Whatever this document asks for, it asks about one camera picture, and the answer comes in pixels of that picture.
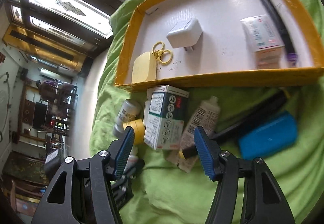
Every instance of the wall decoration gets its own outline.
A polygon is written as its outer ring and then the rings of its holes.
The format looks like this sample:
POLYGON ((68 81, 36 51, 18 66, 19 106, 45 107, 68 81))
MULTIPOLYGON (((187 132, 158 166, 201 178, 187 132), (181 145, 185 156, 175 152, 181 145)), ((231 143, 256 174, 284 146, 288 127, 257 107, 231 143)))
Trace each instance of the wall decoration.
POLYGON ((22 122, 25 124, 33 125, 34 111, 35 111, 35 103, 25 100, 23 114, 22 114, 22 122))
POLYGON ((74 14, 85 16, 85 13, 81 9, 76 8, 70 2, 63 2, 62 0, 56 0, 56 4, 62 6, 66 11, 72 11, 74 14))
POLYGON ((20 17, 20 14, 19 14, 18 10, 15 11, 15 15, 17 16, 17 18, 20 17))
POLYGON ((59 34, 60 36, 63 36, 63 37, 66 37, 67 39, 70 39, 71 37, 65 33, 63 33, 62 31, 59 31, 59 30, 56 30, 56 29, 53 29, 53 28, 49 28, 51 31, 59 34))

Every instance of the yellow eraser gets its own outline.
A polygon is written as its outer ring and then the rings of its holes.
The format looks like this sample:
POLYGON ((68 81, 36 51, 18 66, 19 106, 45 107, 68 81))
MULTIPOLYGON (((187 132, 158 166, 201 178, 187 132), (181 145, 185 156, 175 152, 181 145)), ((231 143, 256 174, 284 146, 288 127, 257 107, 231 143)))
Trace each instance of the yellow eraser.
POLYGON ((157 76, 157 60, 147 51, 134 61, 132 83, 154 81, 157 76))

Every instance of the white power adapter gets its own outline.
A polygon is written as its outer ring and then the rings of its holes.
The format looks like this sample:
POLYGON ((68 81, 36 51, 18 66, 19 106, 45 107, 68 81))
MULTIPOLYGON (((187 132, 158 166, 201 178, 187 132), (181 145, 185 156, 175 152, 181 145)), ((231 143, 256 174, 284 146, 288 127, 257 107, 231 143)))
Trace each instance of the white power adapter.
POLYGON ((187 51, 188 49, 193 50, 192 46, 197 43, 202 32, 199 21, 196 18, 191 18, 178 22, 166 37, 172 48, 184 47, 187 51))

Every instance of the metal screw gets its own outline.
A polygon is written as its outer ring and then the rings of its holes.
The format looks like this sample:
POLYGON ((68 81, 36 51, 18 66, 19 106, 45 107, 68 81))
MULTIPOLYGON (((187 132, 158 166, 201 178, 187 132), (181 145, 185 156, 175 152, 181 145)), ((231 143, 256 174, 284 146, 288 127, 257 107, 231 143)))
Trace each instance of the metal screw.
POLYGON ((227 150, 222 150, 221 151, 221 155, 224 156, 224 157, 228 157, 230 154, 230 152, 228 152, 227 150))
POLYGON ((102 157, 106 156, 107 154, 108 154, 107 150, 102 150, 102 151, 99 152, 99 155, 102 156, 102 157))
POLYGON ((73 161, 73 157, 72 156, 68 156, 67 158, 64 159, 65 163, 69 164, 73 161))
POLYGON ((262 164, 262 163, 263 163, 263 159, 260 158, 260 157, 257 157, 257 158, 255 159, 255 161, 256 161, 258 164, 262 164))

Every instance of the floor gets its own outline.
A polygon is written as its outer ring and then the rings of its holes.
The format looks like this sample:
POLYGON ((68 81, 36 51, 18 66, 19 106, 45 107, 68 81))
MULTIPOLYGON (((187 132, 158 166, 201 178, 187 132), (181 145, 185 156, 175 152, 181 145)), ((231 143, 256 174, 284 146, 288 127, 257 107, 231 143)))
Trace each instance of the floor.
POLYGON ((76 160, 90 157, 89 141, 98 99, 98 85, 107 62, 107 53, 108 51, 103 52, 94 60, 86 79, 77 77, 72 82, 78 87, 78 99, 71 133, 65 138, 64 156, 73 156, 76 160))

